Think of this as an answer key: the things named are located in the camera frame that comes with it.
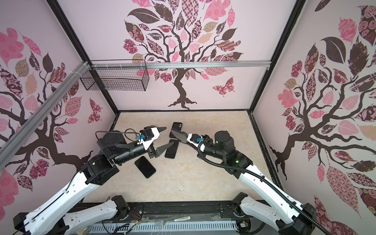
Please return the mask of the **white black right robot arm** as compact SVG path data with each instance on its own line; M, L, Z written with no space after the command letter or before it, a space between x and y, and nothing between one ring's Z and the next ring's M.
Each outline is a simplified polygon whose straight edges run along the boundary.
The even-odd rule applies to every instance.
M187 134L175 128L171 133L181 143L197 150L198 158L226 170L266 201L261 203L244 193L238 194L235 205L241 217L254 217L280 235L312 234L315 208L309 203L302 204L278 188L248 157L236 150L228 131L216 132L214 139L207 135Z

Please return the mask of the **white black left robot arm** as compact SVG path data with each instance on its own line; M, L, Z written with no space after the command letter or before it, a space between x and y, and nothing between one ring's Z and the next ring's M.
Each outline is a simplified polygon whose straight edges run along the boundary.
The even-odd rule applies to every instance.
M122 164L144 154L151 158L159 157L171 146L166 144L154 148L153 142L165 130L166 127L145 127L130 143L124 137L126 133L133 133L132 129L104 132L104 136L97 140L99 153L66 186L34 211L21 212L13 218L16 232L24 235L70 235L98 221L126 216L129 206L121 196L82 211L71 213L70 210L117 174Z

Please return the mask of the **blue edged black smartphone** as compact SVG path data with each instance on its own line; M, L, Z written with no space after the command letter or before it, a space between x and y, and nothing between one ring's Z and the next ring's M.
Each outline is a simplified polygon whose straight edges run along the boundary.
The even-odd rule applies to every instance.
M170 144L170 146L167 148L167 150L165 152L165 157L168 158L168 159L175 159L177 149L178 149L178 146L179 146L179 141L171 139L171 140L169 140L169 144Z

